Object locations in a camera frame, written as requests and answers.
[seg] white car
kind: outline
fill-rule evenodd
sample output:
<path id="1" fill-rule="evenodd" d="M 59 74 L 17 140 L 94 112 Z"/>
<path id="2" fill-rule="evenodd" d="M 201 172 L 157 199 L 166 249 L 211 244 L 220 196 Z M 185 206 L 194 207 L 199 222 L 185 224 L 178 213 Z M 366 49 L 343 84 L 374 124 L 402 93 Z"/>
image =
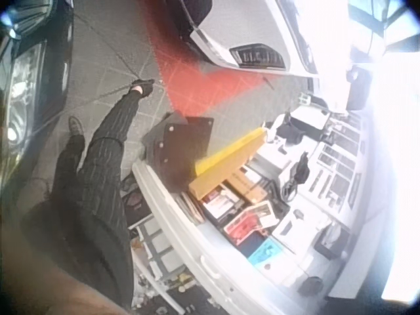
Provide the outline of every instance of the white car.
<path id="1" fill-rule="evenodd" d="M 359 80 L 357 90 L 368 90 L 366 64 L 385 52 L 390 1 L 166 2 L 180 36 L 207 60 L 225 68 L 314 78 L 308 80 L 310 90 L 335 112 L 364 107 L 366 100 L 349 96 L 350 83 Z"/>

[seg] car headlight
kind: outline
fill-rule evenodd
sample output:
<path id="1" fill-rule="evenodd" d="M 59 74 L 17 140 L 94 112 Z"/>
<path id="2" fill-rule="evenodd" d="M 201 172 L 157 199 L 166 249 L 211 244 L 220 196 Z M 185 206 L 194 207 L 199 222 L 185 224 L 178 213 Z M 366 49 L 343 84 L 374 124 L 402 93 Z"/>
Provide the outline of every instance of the car headlight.
<path id="1" fill-rule="evenodd" d="M 282 56 L 263 44 L 252 44 L 230 49 L 230 53 L 241 68 L 285 69 Z"/>
<path id="2" fill-rule="evenodd" d="M 0 16 L 12 38 L 20 39 L 41 25 L 53 9 L 53 0 L 17 0 Z"/>
<path id="3" fill-rule="evenodd" d="M 6 126 L 9 155 L 21 156 L 33 128 L 37 79 L 43 55 L 40 43 L 15 61 L 7 99 Z"/>

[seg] red floor marking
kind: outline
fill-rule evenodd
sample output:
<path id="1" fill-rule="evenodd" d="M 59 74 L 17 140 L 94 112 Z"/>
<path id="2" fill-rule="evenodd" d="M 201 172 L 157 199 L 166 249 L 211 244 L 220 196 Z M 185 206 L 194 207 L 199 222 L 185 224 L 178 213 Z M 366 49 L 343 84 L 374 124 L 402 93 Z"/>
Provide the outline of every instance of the red floor marking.
<path id="1" fill-rule="evenodd" d="M 223 100 L 264 82 L 259 73 L 229 69 L 201 73 L 196 56 L 178 38 L 163 1 L 142 3 L 155 58 L 174 109 L 184 115 L 199 116 Z"/>

